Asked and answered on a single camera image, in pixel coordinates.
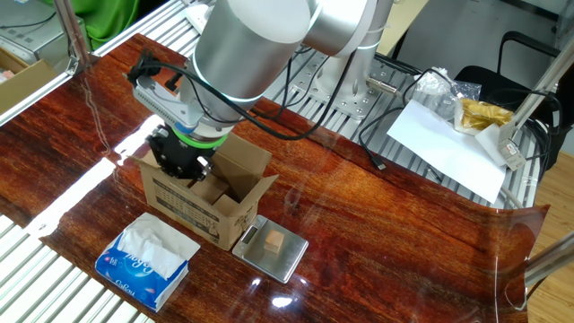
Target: connector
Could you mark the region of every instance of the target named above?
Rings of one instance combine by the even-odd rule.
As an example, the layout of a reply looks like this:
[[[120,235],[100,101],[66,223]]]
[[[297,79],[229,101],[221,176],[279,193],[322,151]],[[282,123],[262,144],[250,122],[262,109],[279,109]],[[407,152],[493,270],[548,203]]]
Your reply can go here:
[[[383,92],[383,93],[388,94],[390,96],[402,95],[402,93],[393,85],[391,85],[389,83],[385,83],[385,82],[380,81],[380,80],[377,80],[377,79],[372,78],[372,77],[367,78],[367,86],[373,90]]]
[[[383,162],[383,158],[378,156],[378,155],[373,156],[371,158],[371,160],[373,161],[375,166],[377,166],[377,168],[380,170],[383,170],[387,167],[387,166],[385,166],[385,163]]]

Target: wooden table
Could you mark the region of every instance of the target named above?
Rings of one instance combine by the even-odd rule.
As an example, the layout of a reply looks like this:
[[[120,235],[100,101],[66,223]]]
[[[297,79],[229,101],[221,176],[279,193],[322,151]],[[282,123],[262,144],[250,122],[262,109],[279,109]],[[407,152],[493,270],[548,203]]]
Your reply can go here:
[[[383,171],[372,167],[357,144],[323,128],[297,142],[247,122],[234,129],[273,154],[266,175],[280,174],[259,212],[309,241],[287,284],[149,207],[139,169],[123,151],[149,150],[131,135],[151,112],[122,76],[142,48],[184,63],[137,35],[0,127],[0,213],[156,321],[527,321],[524,259],[547,207],[473,204],[391,161]],[[162,71],[156,79],[170,77]],[[261,100],[257,108],[276,106]],[[309,128],[290,111],[265,123],[285,134]],[[201,244],[158,314],[93,268],[144,212]]]

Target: tissue box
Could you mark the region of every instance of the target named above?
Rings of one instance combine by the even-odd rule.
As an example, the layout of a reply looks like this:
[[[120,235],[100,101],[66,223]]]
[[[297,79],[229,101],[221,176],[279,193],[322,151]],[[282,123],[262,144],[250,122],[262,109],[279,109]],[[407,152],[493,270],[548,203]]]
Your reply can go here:
[[[96,271],[158,311],[188,273],[199,245],[151,214],[127,226],[101,253]]]
[[[151,151],[134,159],[142,171],[147,203],[224,250],[231,249],[253,221],[259,199],[278,177],[263,177],[270,152],[234,134],[213,156],[213,176],[199,185],[163,173]]]

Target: green ring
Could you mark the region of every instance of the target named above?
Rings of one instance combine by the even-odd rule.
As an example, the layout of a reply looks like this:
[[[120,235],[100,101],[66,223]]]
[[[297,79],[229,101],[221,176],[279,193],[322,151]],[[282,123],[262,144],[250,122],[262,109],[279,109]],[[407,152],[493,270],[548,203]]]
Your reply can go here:
[[[195,147],[197,149],[211,149],[211,148],[215,148],[221,144],[223,144],[223,142],[225,141],[225,139],[227,139],[227,135],[224,135],[223,137],[219,138],[219,140],[214,141],[212,143],[199,143],[193,139],[191,139],[190,137],[181,134],[178,130],[172,128],[173,133],[176,134],[176,136],[179,138],[179,140],[181,140],[182,142]]]

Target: small wooden cube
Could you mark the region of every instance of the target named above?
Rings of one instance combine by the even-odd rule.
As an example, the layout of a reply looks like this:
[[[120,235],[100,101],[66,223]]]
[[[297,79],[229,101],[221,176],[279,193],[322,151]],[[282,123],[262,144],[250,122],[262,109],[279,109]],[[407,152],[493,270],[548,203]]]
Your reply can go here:
[[[269,231],[269,234],[267,234],[263,248],[273,253],[279,253],[279,249],[283,243],[283,238],[285,238],[284,234],[275,230],[271,230]]]

